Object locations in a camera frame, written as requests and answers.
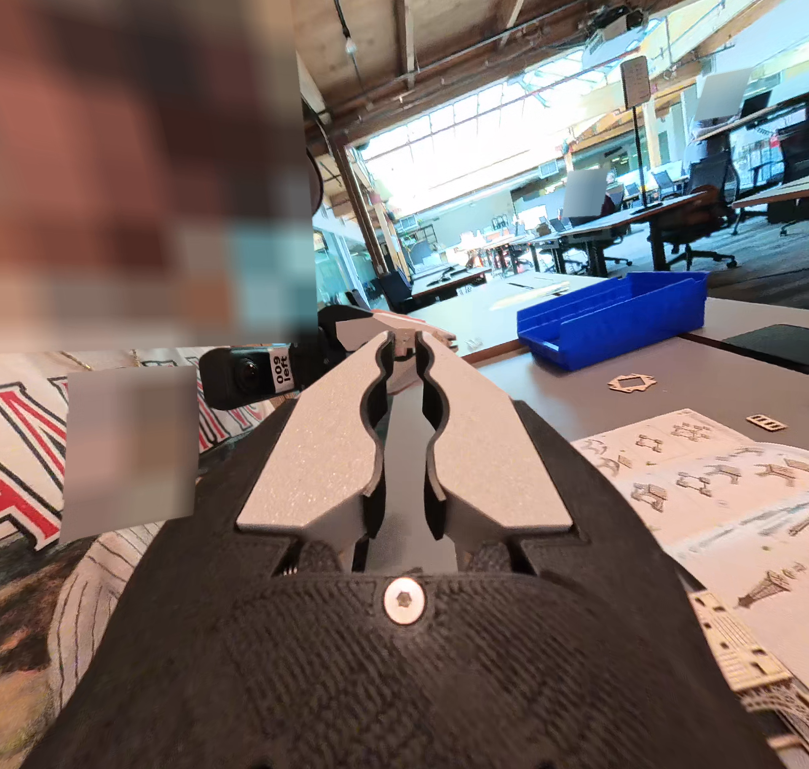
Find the black office chair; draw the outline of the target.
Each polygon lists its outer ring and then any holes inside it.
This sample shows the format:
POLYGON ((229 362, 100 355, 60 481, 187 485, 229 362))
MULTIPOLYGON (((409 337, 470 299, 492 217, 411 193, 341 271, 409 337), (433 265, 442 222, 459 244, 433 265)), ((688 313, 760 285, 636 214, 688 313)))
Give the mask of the black office chair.
POLYGON ((727 228, 736 220, 731 204, 739 194, 738 179, 730 151, 718 151, 689 166, 688 182, 683 194, 701 194, 705 200, 686 206, 684 211, 675 215, 673 223, 662 229, 662 241, 671 245, 674 254, 667 259, 668 266, 683 261, 686 270, 691 270, 696 258, 704 258, 724 261, 728 269, 737 267, 733 255, 694 249, 693 245, 727 228))

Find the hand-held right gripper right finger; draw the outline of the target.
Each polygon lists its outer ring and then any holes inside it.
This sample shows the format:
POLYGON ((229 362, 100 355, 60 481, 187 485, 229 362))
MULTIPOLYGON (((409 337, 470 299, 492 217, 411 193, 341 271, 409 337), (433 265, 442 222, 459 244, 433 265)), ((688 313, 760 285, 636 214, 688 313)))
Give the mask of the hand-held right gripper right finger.
POLYGON ((436 540, 507 541, 573 520, 514 402, 433 335, 417 333, 426 446, 424 507, 436 540))

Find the folded paper instruction sheet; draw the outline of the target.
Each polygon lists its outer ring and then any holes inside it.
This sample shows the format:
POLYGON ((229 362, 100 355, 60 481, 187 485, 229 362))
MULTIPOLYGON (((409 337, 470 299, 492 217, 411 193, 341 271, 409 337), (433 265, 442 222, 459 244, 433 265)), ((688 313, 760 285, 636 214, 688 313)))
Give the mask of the folded paper instruction sheet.
POLYGON ((662 549, 807 686, 808 451, 679 410, 573 443, 662 549))

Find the large blue storage bin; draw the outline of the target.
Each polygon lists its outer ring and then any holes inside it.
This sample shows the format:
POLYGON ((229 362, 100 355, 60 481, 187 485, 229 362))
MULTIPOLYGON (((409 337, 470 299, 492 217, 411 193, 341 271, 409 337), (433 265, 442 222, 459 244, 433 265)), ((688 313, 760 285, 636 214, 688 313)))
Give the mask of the large blue storage bin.
POLYGON ((701 329, 705 272, 636 272, 517 313, 521 343, 537 358, 577 371, 701 329))

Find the white desk with wooden edge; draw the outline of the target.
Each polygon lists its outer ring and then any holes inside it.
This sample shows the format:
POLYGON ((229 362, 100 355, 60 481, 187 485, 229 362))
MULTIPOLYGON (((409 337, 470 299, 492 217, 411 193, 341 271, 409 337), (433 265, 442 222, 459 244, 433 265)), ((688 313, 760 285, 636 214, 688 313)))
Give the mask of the white desk with wooden edge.
POLYGON ((521 309, 554 302, 603 278, 555 273, 525 273, 497 278, 469 293, 415 311, 413 319, 455 335, 457 353, 471 363, 523 350, 517 333, 521 309))

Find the black flat pad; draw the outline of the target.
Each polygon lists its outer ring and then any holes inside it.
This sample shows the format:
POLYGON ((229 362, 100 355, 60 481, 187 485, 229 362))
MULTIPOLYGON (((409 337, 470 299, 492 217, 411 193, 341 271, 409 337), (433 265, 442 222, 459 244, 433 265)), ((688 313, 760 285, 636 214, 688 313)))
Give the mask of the black flat pad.
POLYGON ((771 325, 723 341, 733 352, 796 371, 808 371, 808 329, 771 325))

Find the wooden tower base model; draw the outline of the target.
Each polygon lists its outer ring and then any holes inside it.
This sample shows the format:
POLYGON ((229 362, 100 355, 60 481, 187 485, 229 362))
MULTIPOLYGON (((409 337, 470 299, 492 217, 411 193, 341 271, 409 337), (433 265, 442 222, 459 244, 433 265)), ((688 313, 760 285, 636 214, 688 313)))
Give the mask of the wooden tower base model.
POLYGON ((724 679, 786 767, 808 767, 807 686, 711 592, 687 593, 724 679))

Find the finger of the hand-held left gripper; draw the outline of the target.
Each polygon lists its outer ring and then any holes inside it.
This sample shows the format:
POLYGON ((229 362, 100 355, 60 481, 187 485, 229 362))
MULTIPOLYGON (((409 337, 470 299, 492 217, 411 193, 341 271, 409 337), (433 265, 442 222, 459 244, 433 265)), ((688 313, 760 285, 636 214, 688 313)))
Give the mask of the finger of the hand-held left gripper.
POLYGON ((410 328, 416 332, 431 334, 445 347, 457 351, 456 336, 424 320, 386 311, 360 311, 355 318, 336 321, 336 335, 339 344, 347 353, 354 352, 381 333, 393 332, 398 328, 410 328))
POLYGON ((420 380, 416 355, 410 355, 407 359, 395 358, 391 374, 387 379, 387 394, 389 397, 394 397, 420 380))

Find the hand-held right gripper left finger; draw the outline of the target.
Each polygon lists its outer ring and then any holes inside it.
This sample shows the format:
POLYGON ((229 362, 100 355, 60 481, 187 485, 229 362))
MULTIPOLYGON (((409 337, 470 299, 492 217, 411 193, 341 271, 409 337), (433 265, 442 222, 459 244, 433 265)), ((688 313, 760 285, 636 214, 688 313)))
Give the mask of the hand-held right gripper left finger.
POLYGON ((377 334, 303 390, 236 520, 241 532, 375 538, 386 508, 383 444, 396 335, 377 334))

